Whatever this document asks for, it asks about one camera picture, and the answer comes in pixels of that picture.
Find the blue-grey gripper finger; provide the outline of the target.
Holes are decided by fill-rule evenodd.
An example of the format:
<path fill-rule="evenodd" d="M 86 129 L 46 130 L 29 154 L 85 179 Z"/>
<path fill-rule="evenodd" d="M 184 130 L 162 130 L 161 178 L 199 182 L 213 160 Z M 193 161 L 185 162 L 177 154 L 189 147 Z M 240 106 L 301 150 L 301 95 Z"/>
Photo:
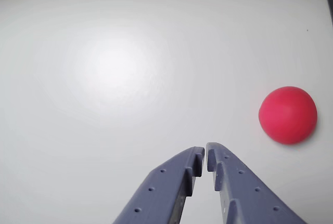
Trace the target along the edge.
<path fill-rule="evenodd" d="M 179 223 L 185 200 L 201 177 L 203 147 L 191 147 L 153 169 L 114 223 Z"/>
<path fill-rule="evenodd" d="M 209 142 L 206 149 L 223 223 L 305 223 L 228 148 Z"/>

